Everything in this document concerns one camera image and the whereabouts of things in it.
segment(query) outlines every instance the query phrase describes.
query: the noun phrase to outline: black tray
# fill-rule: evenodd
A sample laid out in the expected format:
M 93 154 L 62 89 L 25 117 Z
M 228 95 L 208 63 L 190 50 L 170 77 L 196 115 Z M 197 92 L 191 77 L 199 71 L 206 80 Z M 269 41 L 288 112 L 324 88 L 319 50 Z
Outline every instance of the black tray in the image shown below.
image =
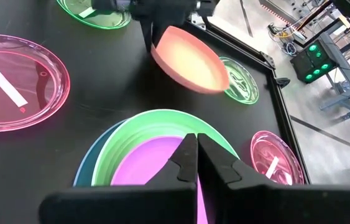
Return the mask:
M 70 96 L 48 120 L 0 133 L 0 223 L 37 223 L 37 207 L 50 192 L 72 184 L 88 148 L 110 126 L 137 113 L 170 108 L 191 113 L 215 127 L 241 156 L 257 131 L 278 134 L 302 166 L 292 125 L 274 71 L 242 43 L 212 27 L 183 29 L 220 56 L 238 60 L 254 76 L 260 98 L 242 105 L 227 95 L 201 95 L 169 76 L 145 51 L 140 25 L 99 30 L 71 18 L 54 0 L 0 1 L 0 34 L 29 39 L 67 66 Z

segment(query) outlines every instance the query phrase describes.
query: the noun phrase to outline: plastic bowl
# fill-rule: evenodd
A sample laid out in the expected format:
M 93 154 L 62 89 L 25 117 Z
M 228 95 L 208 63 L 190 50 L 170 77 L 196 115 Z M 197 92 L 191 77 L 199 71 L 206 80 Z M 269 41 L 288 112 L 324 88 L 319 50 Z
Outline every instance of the plastic bowl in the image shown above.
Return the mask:
M 131 21 L 129 13 L 98 12 L 91 8 L 91 0 L 57 0 L 58 4 L 76 20 L 99 29 L 119 29 Z
M 219 57 L 188 32 L 170 26 L 151 54 L 162 70 L 181 85 L 199 93 L 229 88 L 226 68 Z
M 252 75 L 231 58 L 220 57 L 228 71 L 230 88 L 224 92 L 240 103 L 251 105 L 259 99 L 259 89 Z
M 208 123 L 176 110 L 151 110 L 135 115 L 113 132 L 100 152 L 93 171 L 92 185 L 109 185 L 122 159 L 137 145 L 157 136 L 179 136 L 205 133 L 237 156 L 230 143 Z
M 118 122 L 105 131 L 100 137 L 93 143 L 93 145 L 89 148 L 85 157 L 83 158 L 81 165 L 76 172 L 74 187 L 90 187 L 93 175 L 93 169 L 96 165 L 96 161 L 102 150 L 104 144 L 107 139 L 112 135 L 112 133 L 123 123 L 124 121 Z
M 64 104 L 69 91 L 67 69 L 51 51 L 0 35 L 0 131 L 47 119 Z
M 297 158 L 275 134 L 259 131 L 251 141 L 253 168 L 279 184 L 303 184 L 303 174 Z
M 136 146 L 120 163 L 111 185 L 144 185 L 164 167 L 182 143 L 177 136 L 159 136 Z M 200 180 L 197 180 L 197 223 L 208 224 Z

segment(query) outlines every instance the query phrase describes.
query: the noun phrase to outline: orange bowl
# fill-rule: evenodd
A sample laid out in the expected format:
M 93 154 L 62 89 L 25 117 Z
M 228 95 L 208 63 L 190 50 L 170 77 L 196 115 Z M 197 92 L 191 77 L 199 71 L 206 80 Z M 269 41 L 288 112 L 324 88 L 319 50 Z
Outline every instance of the orange bowl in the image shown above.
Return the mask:
M 177 27 L 163 33 L 151 54 L 162 70 L 181 85 L 199 93 L 219 93 L 229 88 L 226 67 L 202 41 Z

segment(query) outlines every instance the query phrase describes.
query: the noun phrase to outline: green bowl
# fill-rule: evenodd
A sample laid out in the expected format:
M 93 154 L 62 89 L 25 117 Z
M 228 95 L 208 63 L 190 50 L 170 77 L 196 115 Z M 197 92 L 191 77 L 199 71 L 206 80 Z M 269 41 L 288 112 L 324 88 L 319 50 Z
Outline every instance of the green bowl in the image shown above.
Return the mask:
M 220 57 L 229 75 L 230 88 L 224 92 L 240 103 L 252 105 L 259 99 L 259 89 L 252 75 L 231 58 Z
M 57 0 L 57 2 L 76 20 L 99 29 L 118 29 L 128 25 L 132 19 L 129 13 L 93 11 L 91 0 Z
M 140 143 L 157 136 L 184 137 L 188 133 L 205 133 L 237 156 L 230 143 L 200 118 L 176 110 L 151 110 L 129 118 L 113 132 L 96 161 L 92 185 L 110 185 L 119 163 Z

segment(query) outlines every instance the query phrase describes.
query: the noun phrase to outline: grey floor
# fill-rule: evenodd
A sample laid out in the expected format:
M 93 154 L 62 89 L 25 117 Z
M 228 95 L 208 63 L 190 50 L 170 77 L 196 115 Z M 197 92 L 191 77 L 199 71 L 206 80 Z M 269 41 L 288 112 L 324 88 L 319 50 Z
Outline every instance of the grey floor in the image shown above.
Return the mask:
M 244 0 L 243 4 L 254 42 L 274 58 L 277 76 L 291 79 L 291 83 L 282 90 L 290 115 L 328 133 L 325 135 L 315 128 L 293 122 L 312 184 L 350 184 L 350 119 L 342 122 L 337 120 L 347 110 L 337 106 L 326 111 L 319 109 L 324 100 L 335 95 L 329 89 L 331 85 L 328 79 L 321 77 L 309 85 L 297 80 L 289 62 L 291 58 L 279 49 L 267 33 L 267 25 L 271 22 L 277 26 L 284 26 L 284 22 L 261 7 L 258 0 Z M 237 27 L 244 35 L 249 35 L 240 0 L 221 0 L 214 16 Z M 339 44 L 346 44 L 347 41 L 344 39 Z M 330 75 L 337 82 L 344 80 L 340 72 L 335 74 L 332 71 Z

